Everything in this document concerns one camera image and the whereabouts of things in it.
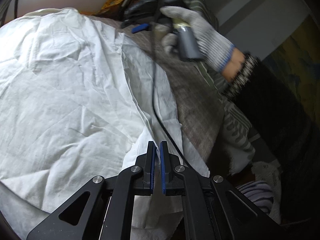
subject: knit glove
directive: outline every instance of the knit glove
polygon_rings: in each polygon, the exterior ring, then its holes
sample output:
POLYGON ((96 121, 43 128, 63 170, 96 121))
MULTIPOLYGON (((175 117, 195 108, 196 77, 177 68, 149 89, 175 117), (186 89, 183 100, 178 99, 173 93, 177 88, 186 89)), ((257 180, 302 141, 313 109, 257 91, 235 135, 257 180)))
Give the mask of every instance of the knit glove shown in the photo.
MULTIPOLYGON (((203 19, 197 12, 182 7, 166 6, 161 12, 169 17, 181 19, 190 24, 195 38, 197 39, 200 52, 209 66, 215 71, 221 72, 231 58, 234 45, 203 19)), ((162 39, 162 45, 166 52, 172 51, 177 44, 177 36, 167 34, 162 39)))

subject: white fabric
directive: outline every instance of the white fabric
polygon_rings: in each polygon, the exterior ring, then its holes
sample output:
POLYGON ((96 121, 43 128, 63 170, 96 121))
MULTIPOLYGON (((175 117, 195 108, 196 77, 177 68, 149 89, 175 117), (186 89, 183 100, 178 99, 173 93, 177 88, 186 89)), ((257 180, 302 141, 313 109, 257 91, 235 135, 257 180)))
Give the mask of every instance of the white fabric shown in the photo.
MULTIPOLYGON (((17 195, 0 209, 22 239, 90 178, 115 176, 148 141, 167 140, 152 111, 152 74, 151 59, 131 39, 72 8, 29 13, 0 29, 0 194, 17 195)), ((177 106, 159 66, 155 100, 182 150, 177 106)), ((190 163, 209 176, 188 145, 190 163)), ((136 197, 134 238, 150 239, 163 225, 159 216, 181 210, 179 197, 136 197)))

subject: black sleeve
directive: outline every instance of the black sleeve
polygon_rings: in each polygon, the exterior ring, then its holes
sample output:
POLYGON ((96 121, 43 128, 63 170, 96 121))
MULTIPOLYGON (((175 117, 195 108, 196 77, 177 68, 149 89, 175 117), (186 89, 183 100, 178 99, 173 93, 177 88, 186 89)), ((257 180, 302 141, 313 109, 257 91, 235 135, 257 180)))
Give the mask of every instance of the black sleeve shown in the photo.
POLYGON ((291 220, 320 212, 320 132, 302 105, 261 62, 233 102, 243 111, 278 158, 281 212, 291 220))

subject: person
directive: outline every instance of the person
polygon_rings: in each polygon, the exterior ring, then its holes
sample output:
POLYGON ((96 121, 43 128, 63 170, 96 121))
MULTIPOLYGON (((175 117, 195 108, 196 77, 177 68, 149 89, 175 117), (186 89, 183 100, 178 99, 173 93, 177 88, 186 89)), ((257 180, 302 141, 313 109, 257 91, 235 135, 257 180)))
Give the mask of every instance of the person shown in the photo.
MULTIPOLYGON (((243 54, 197 12, 163 7, 161 12, 190 24, 204 60, 229 82, 225 96, 247 116, 280 162, 282 217, 298 221, 318 216, 320 132, 303 106, 258 59, 243 54)), ((162 45, 171 52, 177 36, 162 45)))

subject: metal screw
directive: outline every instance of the metal screw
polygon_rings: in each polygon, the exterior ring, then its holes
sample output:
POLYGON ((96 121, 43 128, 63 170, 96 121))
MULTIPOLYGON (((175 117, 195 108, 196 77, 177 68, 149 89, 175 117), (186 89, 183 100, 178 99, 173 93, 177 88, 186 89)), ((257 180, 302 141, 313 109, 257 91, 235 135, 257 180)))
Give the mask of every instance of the metal screw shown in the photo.
POLYGON ((139 166, 132 166, 130 169, 132 172, 138 172, 141 170, 141 168, 139 166))
POLYGON ((95 177, 92 179, 92 181, 93 181, 94 183, 100 183, 100 182, 102 181, 102 177, 101 177, 101 176, 95 176, 95 177))
POLYGON ((216 175, 213 177, 213 180, 217 183, 223 182, 223 177, 221 177, 220 175, 216 175))
POLYGON ((177 172, 183 172, 185 170, 185 167, 183 167, 182 165, 178 165, 178 166, 175 167, 175 170, 177 172))

